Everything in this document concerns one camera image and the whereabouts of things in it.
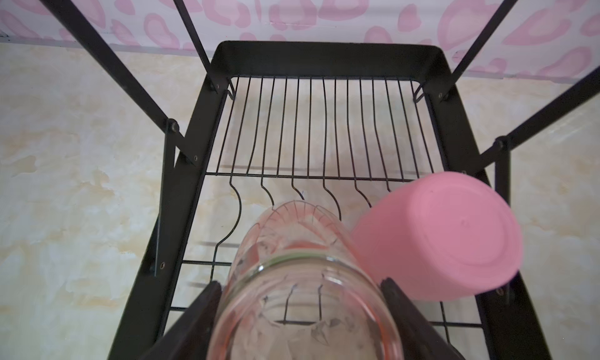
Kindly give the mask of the pink cup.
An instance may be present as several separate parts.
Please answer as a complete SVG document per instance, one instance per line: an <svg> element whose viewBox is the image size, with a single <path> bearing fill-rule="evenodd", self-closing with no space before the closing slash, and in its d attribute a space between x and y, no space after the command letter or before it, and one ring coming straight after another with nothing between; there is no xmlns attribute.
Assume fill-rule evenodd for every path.
<svg viewBox="0 0 600 360"><path fill-rule="evenodd" d="M364 269L412 300L452 301L517 275L523 235L487 184L458 172L420 178L383 197L350 232Z"/></svg>

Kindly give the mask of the orange translucent cup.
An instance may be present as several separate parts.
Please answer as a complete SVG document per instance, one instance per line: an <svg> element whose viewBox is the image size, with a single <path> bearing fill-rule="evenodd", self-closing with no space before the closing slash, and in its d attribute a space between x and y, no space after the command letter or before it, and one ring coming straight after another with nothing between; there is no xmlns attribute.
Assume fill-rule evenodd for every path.
<svg viewBox="0 0 600 360"><path fill-rule="evenodd" d="M326 208L290 201L245 235L223 289L210 359L401 359L379 286Z"/></svg>

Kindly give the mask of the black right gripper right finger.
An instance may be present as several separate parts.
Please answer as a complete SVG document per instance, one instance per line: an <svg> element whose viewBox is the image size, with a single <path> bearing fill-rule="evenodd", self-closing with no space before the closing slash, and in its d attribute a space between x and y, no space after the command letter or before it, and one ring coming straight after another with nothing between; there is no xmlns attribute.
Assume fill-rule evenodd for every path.
<svg viewBox="0 0 600 360"><path fill-rule="evenodd" d="M394 319L404 359L464 360L464 357L426 320L392 278L381 282L381 292Z"/></svg>

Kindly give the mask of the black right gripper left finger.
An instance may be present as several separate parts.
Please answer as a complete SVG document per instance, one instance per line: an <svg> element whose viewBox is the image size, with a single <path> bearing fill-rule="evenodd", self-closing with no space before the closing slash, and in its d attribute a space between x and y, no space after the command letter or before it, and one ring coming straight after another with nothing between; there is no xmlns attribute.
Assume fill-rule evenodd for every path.
<svg viewBox="0 0 600 360"><path fill-rule="evenodd" d="M170 330L141 359L207 359L221 296L221 284L210 282Z"/></svg>

